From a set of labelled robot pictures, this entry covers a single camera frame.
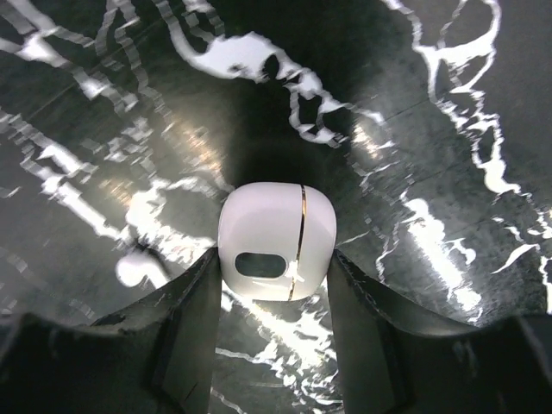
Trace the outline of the white earbud charging case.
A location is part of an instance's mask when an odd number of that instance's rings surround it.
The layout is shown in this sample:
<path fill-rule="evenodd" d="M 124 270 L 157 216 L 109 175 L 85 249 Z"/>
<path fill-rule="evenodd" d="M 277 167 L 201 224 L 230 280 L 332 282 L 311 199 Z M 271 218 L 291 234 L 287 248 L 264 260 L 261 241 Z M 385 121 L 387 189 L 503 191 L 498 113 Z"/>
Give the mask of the white earbud charging case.
<path fill-rule="evenodd" d="M 218 224 L 223 280 L 237 295 L 297 301 L 322 284 L 336 245 L 336 213 L 307 185 L 258 182 L 229 194 Z"/>

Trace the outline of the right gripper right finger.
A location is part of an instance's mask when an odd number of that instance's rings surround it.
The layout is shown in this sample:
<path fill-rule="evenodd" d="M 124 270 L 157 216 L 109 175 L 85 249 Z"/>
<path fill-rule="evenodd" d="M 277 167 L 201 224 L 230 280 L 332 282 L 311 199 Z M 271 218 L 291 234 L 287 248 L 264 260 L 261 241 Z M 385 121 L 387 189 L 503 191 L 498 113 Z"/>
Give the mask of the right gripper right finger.
<path fill-rule="evenodd" d="M 340 252 L 329 305 L 347 413 L 548 413 L 551 318 L 460 323 L 370 278 Z"/>

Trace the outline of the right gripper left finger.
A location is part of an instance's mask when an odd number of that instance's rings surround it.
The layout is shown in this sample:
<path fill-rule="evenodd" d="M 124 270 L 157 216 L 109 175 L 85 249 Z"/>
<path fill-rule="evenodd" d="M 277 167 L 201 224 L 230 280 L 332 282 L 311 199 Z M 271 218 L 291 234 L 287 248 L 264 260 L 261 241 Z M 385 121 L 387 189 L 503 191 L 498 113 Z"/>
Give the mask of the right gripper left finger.
<path fill-rule="evenodd" d="M 1 320 L 4 413 L 205 413 L 222 278 L 215 249 L 90 326 Z"/>

